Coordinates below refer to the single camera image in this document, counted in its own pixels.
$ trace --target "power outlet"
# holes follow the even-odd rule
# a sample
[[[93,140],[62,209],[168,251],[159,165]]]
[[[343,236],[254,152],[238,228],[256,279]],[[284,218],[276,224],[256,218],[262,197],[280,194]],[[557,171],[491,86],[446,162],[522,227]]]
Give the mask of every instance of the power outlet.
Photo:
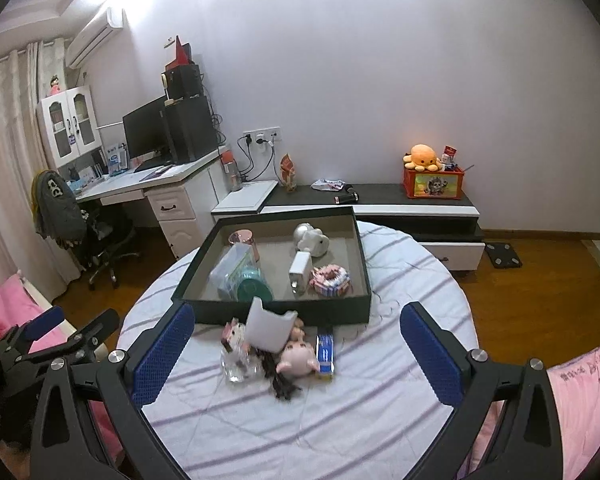
[[[264,133],[258,132],[256,134],[256,145],[260,148],[261,152],[264,150],[265,142],[267,142],[267,139],[265,138]]]
[[[281,140],[280,126],[275,126],[273,128],[263,128],[261,130],[253,130],[251,132],[244,132],[243,135],[245,134],[251,134],[251,137],[253,137],[253,139],[263,139],[265,142],[269,142],[270,140],[272,140],[273,142],[278,142],[279,140]]]

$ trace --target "striped bedsheet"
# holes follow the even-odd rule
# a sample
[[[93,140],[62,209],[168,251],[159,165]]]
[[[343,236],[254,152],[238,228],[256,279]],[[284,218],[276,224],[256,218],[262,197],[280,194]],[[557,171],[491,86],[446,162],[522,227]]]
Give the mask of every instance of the striped bedsheet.
[[[466,348],[477,337],[464,293],[409,235],[358,222],[372,287],[367,325],[336,328],[335,377],[298,381],[291,402],[266,380],[229,384],[221,328],[197,325],[158,399],[144,414],[193,479],[402,479],[450,413],[405,345],[401,307],[419,301]],[[171,306],[193,253],[156,280],[126,316],[126,349]]]

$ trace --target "white cabinet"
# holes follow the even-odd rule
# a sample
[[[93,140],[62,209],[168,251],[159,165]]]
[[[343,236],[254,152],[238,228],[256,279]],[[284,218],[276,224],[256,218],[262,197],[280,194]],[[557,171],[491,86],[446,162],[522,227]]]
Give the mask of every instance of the white cabinet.
[[[221,171],[221,162],[216,160],[187,180],[144,193],[176,258],[200,247],[213,228],[211,211],[219,195],[226,196],[225,184],[216,179]]]
[[[42,99],[37,112],[48,158],[56,168],[102,145],[87,86]]]
[[[178,259],[197,249],[205,241],[195,220],[169,220],[160,222],[160,227],[173,255]]]

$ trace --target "speaker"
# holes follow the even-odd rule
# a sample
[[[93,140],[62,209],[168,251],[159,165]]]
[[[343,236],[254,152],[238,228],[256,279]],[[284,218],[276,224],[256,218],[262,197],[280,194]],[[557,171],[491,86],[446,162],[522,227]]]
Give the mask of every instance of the speaker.
[[[164,123],[175,164],[198,160],[218,148],[205,96],[185,97],[164,107]]]
[[[195,63],[178,65],[164,73],[167,78],[169,99],[204,95],[200,69]]]

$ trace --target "curtain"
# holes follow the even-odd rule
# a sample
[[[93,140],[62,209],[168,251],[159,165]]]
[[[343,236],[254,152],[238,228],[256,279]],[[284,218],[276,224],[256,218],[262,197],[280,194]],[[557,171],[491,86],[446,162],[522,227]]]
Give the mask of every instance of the curtain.
[[[36,233],[29,205],[33,177],[48,168],[36,120],[49,81],[64,79],[64,40],[27,45],[0,62],[0,279],[21,269],[50,300],[80,276],[72,257]]]

